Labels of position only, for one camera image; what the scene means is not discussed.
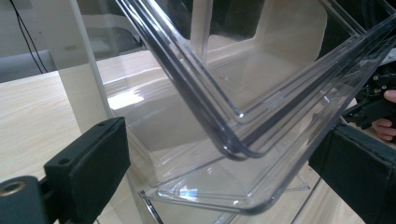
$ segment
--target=clear plastic bin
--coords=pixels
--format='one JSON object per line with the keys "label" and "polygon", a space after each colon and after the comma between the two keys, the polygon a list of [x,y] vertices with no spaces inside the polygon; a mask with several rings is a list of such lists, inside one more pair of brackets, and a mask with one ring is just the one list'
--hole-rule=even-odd
{"label": "clear plastic bin", "polygon": [[395,44],[385,1],[118,2],[165,71],[105,85],[146,195],[216,210],[268,208]]}

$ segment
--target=person's finger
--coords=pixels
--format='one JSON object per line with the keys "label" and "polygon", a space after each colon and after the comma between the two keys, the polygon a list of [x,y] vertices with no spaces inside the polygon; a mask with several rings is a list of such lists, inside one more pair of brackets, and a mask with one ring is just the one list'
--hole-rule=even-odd
{"label": "person's finger", "polygon": [[392,90],[385,91],[384,97],[385,97],[385,99],[387,99],[393,103],[396,103],[396,91],[392,91]]}
{"label": "person's finger", "polygon": [[376,134],[380,139],[385,140],[385,141],[391,141],[393,139],[393,136],[382,134],[382,133],[377,133]]}
{"label": "person's finger", "polygon": [[383,127],[388,127],[392,126],[392,121],[388,119],[378,119],[372,123],[375,126],[383,126]]}
{"label": "person's finger", "polygon": [[380,133],[383,135],[389,135],[389,136],[396,135],[396,129],[393,129],[393,128],[388,128],[388,127],[378,126],[378,125],[373,125],[373,128],[377,133]]}

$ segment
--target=transparent plastic container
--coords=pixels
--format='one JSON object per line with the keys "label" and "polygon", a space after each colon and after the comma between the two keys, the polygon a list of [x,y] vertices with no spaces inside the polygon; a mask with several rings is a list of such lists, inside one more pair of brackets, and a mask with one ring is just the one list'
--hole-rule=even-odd
{"label": "transparent plastic container", "polygon": [[273,204],[395,44],[385,1],[370,25],[343,1],[118,2],[165,71],[105,85],[133,99],[146,196],[222,211]]}

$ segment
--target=black cable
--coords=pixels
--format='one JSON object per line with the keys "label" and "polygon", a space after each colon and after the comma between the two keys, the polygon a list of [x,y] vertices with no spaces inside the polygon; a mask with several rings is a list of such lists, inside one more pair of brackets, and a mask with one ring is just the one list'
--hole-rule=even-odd
{"label": "black cable", "polygon": [[27,47],[28,47],[28,49],[29,49],[29,51],[30,51],[30,54],[32,55],[33,60],[35,61],[35,65],[37,65],[38,70],[40,70],[41,74],[43,74],[43,72],[42,72],[40,66],[38,65],[38,62],[35,60],[35,56],[33,55],[33,52],[32,52],[32,50],[31,50],[31,48],[30,48],[30,44],[29,44],[29,42],[28,42],[28,40],[27,40],[27,38],[26,38],[26,35],[25,35],[25,33],[24,33],[24,31],[23,31],[21,25],[23,25],[23,28],[24,28],[26,34],[28,34],[29,39],[30,39],[30,41],[32,42],[32,45],[33,45],[33,47],[34,47],[34,49],[35,49],[35,54],[37,55],[38,60],[40,61],[41,65],[43,66],[44,70],[48,73],[48,70],[47,70],[46,66],[43,64],[43,61],[41,60],[41,57],[40,57],[40,55],[38,54],[37,48],[35,47],[35,42],[33,41],[33,38],[30,36],[29,31],[27,30],[26,25],[24,24],[23,19],[22,19],[21,15],[20,15],[19,11],[18,11],[17,8],[15,7],[13,0],[9,0],[9,2],[11,3],[12,7],[13,7],[14,10],[15,10],[15,14],[17,15],[17,19],[18,19],[18,25],[20,26],[20,29],[21,29],[23,38],[24,38],[24,40],[25,40],[25,42],[26,42],[26,45],[27,45]]}

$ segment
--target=screw hole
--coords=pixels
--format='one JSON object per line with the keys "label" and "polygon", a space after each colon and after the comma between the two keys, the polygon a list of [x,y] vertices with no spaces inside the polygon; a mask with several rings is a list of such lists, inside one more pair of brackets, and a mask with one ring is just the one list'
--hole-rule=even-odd
{"label": "screw hole", "polygon": [[70,162],[69,159],[62,159],[58,163],[61,164],[61,165],[64,165],[64,164],[67,164],[68,162]]}
{"label": "screw hole", "polygon": [[26,186],[25,182],[23,181],[16,181],[13,183],[9,183],[5,186],[3,186],[2,188],[0,188],[0,197],[3,196],[8,196],[11,194],[14,194],[18,191],[20,191],[21,189],[23,189]]}

